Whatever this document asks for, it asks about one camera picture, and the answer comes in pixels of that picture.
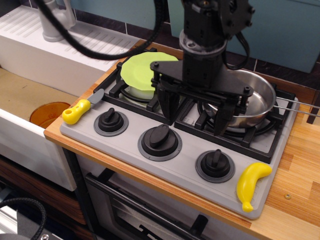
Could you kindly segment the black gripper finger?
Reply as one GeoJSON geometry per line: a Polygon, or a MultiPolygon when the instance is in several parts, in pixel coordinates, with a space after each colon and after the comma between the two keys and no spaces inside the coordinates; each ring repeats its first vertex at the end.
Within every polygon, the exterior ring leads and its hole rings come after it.
{"type": "Polygon", "coordinates": [[[157,87],[157,98],[164,117],[174,119],[179,108],[180,96],[160,85],[157,87]]]}
{"type": "Polygon", "coordinates": [[[238,103],[233,100],[222,101],[217,108],[214,119],[214,135],[221,136],[226,131],[234,116],[241,113],[238,103]]]}

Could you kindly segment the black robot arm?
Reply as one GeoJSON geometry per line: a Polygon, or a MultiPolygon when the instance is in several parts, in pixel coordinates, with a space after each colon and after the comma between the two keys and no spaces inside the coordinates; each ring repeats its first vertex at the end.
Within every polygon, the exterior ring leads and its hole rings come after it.
{"type": "Polygon", "coordinates": [[[177,110],[181,96],[216,105],[214,134],[220,136],[234,116],[246,112],[254,92],[232,75],[225,52],[233,36],[243,37],[255,10],[246,0],[186,0],[183,5],[183,59],[151,63],[152,86],[166,118],[177,110]]]}

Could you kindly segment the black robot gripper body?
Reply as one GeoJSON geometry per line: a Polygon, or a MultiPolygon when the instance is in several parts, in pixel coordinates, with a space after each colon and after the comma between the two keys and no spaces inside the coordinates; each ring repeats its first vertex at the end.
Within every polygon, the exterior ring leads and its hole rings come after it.
{"type": "Polygon", "coordinates": [[[225,51],[228,40],[217,34],[193,36],[183,30],[179,44],[183,59],[150,64],[157,89],[204,100],[246,100],[253,88],[234,76],[227,66],[225,51]]]}

